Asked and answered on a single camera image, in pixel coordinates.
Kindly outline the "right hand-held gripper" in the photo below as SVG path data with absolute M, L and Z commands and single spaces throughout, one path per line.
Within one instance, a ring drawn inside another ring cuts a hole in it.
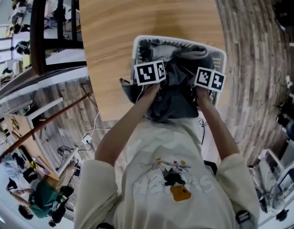
M 201 87 L 209 90 L 214 106 L 217 106 L 220 94 L 223 91 L 226 75 L 220 71 L 205 67 L 198 67 L 193 78 L 191 88 Z

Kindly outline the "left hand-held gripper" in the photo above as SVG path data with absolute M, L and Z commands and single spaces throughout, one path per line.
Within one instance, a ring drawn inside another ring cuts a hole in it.
M 163 60 L 136 64 L 133 69 L 133 83 L 139 88 L 137 99 L 140 98 L 148 85 L 166 83 L 166 70 Z

